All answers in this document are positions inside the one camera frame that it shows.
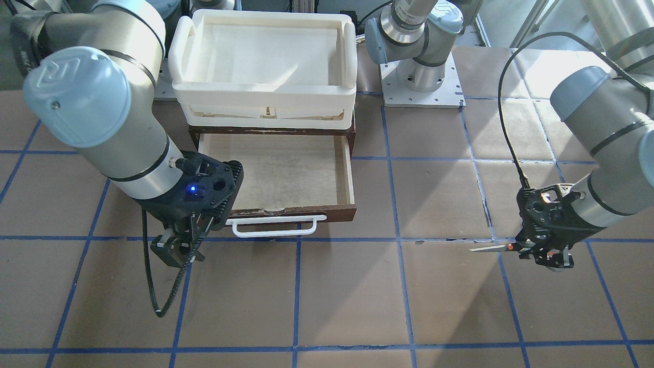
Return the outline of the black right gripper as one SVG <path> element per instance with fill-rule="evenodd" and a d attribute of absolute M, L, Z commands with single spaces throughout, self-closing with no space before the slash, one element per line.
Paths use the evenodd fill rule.
<path fill-rule="evenodd" d="M 150 249 L 166 265 L 181 268 L 183 263 L 205 261 L 199 247 L 210 231 L 218 231 L 226 223 L 230 196 L 161 196 L 141 200 L 141 206 L 166 227 L 163 235 L 157 236 L 150 244 Z M 172 226 L 167 227 L 189 216 L 190 232 L 178 234 Z"/>

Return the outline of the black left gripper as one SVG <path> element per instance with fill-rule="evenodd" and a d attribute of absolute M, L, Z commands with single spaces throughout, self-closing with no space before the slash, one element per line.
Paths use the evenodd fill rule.
<path fill-rule="evenodd" d="M 574 268 L 567 245 L 593 235 L 593 226 L 570 208 L 560 204 L 526 204 L 520 208 L 522 228 L 516 235 L 515 250 L 521 260 L 535 260 L 548 269 Z M 563 250 L 540 245 L 566 245 Z"/>

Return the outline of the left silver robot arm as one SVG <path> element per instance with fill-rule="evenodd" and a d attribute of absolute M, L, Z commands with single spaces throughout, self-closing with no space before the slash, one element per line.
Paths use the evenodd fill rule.
<path fill-rule="evenodd" d="M 614 70 L 584 67 L 565 78 L 550 103 L 597 163 L 575 184 L 530 186 L 518 160 L 521 231 L 512 244 L 480 252 L 513 251 L 552 270 L 574 266 L 574 244 L 652 206 L 652 1 L 584 1 L 603 52 Z M 395 1 L 365 26 L 367 50 L 377 64 L 398 61 L 399 80 L 430 93 L 462 14 L 445 1 Z"/>

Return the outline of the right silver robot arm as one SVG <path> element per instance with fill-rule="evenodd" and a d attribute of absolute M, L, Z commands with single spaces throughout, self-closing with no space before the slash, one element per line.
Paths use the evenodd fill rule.
<path fill-rule="evenodd" d="M 225 223 L 242 166 L 179 149 L 155 118 L 159 12 L 146 1 L 100 1 L 89 13 L 5 6 L 2 90 L 21 89 L 53 136 L 163 224 L 147 250 L 177 268 L 203 261 L 199 245 Z"/>

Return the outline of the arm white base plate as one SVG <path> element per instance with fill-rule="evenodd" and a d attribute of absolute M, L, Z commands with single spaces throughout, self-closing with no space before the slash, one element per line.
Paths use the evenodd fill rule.
<path fill-rule="evenodd" d="M 379 65 L 386 107 L 465 108 L 452 53 L 446 63 L 428 67 L 413 59 Z"/>

